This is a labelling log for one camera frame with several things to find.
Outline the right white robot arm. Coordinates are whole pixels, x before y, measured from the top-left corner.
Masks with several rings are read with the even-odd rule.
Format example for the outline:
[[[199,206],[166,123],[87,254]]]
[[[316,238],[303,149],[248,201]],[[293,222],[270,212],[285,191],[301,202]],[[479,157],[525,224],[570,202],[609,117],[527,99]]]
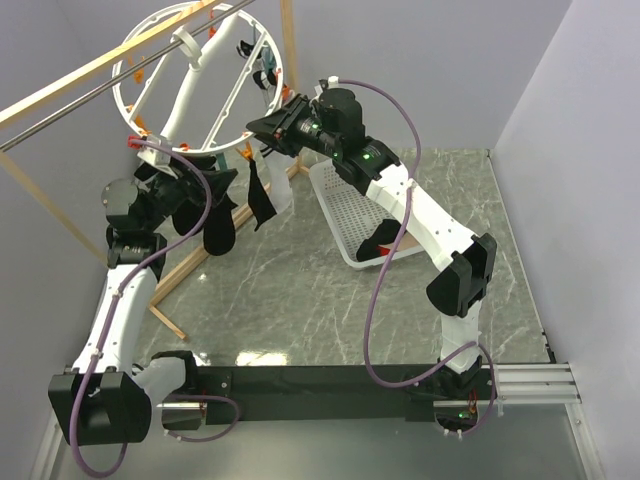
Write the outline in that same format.
[[[410,233],[438,269],[426,294],[441,318],[439,362],[404,381],[380,378],[371,363],[369,376],[389,389],[416,387],[439,374],[444,395],[460,399],[474,386],[481,362],[489,359],[479,341],[482,301],[492,278],[497,243],[457,222],[414,180],[382,141],[365,132],[362,106],[351,83],[329,88],[316,98],[297,94],[280,109],[247,123],[249,132],[274,151],[296,156],[307,148],[329,158],[336,173],[362,196],[386,210]]]

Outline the white round clip hanger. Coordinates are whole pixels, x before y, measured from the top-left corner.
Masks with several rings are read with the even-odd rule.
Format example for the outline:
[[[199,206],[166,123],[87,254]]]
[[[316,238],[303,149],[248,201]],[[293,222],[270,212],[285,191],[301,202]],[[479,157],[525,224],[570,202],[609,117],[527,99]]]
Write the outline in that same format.
[[[231,142],[220,144],[216,141],[216,136],[228,118],[231,109],[240,94],[241,88],[245,82],[251,78],[253,67],[259,60],[262,60],[268,66],[277,66],[281,69],[278,80],[278,89],[280,92],[274,99],[273,103],[269,107],[266,107],[265,113],[270,115],[278,108],[282,107],[284,102],[293,94],[293,91],[285,82],[284,63],[282,61],[280,51],[274,38],[262,23],[239,7],[226,3],[220,3],[213,6],[210,9],[210,18],[212,20],[219,20],[221,22],[221,26],[211,26],[209,28],[211,31],[209,39],[202,45],[200,45],[195,40],[195,36],[187,32],[184,27],[179,27],[171,35],[170,44],[177,47],[184,54],[185,58],[188,60],[188,68],[182,84],[176,94],[169,117],[160,133],[155,134],[143,125],[140,112],[146,104],[148,97],[154,90],[156,81],[168,65],[168,59],[170,57],[168,53],[160,56],[159,60],[156,61],[156,66],[153,72],[148,78],[144,77],[140,69],[133,73],[136,81],[143,85],[141,93],[138,95],[134,103],[128,104],[123,100],[120,82],[117,82],[112,87],[116,107],[124,121],[135,133],[141,136],[151,134],[155,136],[163,136],[173,146],[174,151],[182,152],[192,157],[205,157],[221,154],[231,148],[239,146],[245,141],[250,140],[253,136],[249,131],[245,131],[241,136]],[[181,127],[183,120],[186,118],[187,107],[191,99],[194,97],[196,86],[198,85],[199,80],[203,77],[207,66],[214,58],[214,54],[222,45],[223,41],[226,39],[238,20],[244,21],[252,29],[252,40],[250,42],[241,41],[237,45],[238,54],[245,60],[244,66],[240,70],[238,78],[222,105],[221,110],[217,114],[203,144],[200,147],[191,147],[187,144],[179,144],[175,139],[176,132],[179,127]]]

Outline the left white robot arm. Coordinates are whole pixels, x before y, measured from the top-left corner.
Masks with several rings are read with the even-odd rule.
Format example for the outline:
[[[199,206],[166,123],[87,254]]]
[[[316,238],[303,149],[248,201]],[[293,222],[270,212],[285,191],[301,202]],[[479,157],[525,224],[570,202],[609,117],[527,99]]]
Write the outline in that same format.
[[[202,184],[193,173],[178,177],[150,174],[140,185],[118,179],[103,190],[108,221],[108,274],[91,334],[80,356],[64,373],[52,377],[48,396],[67,440],[81,446],[139,443],[146,436],[152,409],[166,397],[193,399],[200,388],[191,352],[154,355],[140,379],[132,374],[141,321],[161,277],[166,238],[157,228],[170,218],[186,234],[197,222],[218,235],[233,226],[234,203],[227,194],[234,169],[204,172]]]

